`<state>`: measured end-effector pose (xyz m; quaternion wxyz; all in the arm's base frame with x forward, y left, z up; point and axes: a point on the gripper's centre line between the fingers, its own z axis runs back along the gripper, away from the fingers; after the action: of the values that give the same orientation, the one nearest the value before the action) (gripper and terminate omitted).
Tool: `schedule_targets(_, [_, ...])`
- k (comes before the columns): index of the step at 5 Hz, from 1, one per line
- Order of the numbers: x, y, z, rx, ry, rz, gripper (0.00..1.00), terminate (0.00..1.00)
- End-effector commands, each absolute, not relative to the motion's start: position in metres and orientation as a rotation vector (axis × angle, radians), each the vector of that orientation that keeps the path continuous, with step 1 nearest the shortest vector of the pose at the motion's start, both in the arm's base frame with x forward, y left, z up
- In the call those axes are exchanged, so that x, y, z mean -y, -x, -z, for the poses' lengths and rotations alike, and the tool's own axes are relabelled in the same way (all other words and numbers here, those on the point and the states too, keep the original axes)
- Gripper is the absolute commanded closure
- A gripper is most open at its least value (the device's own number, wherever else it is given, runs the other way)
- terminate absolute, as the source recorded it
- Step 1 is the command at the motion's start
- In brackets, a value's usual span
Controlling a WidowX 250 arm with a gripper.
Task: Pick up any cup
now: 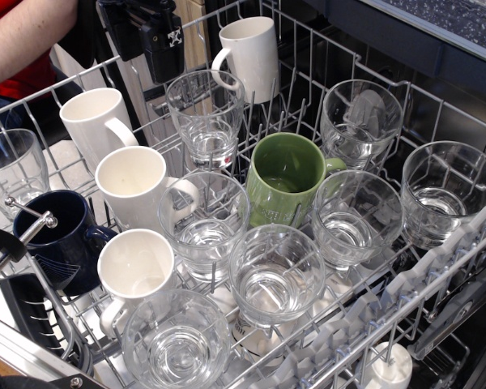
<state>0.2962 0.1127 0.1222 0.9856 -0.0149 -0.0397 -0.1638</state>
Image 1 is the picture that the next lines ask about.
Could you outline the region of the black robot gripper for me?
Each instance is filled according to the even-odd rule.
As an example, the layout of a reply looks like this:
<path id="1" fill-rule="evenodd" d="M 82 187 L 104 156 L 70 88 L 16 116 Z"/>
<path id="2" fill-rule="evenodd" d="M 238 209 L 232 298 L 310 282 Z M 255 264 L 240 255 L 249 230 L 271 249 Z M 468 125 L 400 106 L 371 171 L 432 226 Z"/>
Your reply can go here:
<path id="1" fill-rule="evenodd" d="M 173 1 L 99 1 L 106 28 L 122 60 L 144 54 L 154 83 L 166 83 L 185 69 L 181 19 Z"/>

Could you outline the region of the person forearm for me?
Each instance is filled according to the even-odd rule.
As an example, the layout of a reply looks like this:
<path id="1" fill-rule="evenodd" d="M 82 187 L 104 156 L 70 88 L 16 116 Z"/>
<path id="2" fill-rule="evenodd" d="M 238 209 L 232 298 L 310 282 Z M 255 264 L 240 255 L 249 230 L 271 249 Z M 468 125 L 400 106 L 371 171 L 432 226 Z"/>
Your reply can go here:
<path id="1" fill-rule="evenodd" d="M 77 1 L 22 1 L 0 19 L 0 83 L 33 63 L 75 25 Z"/>

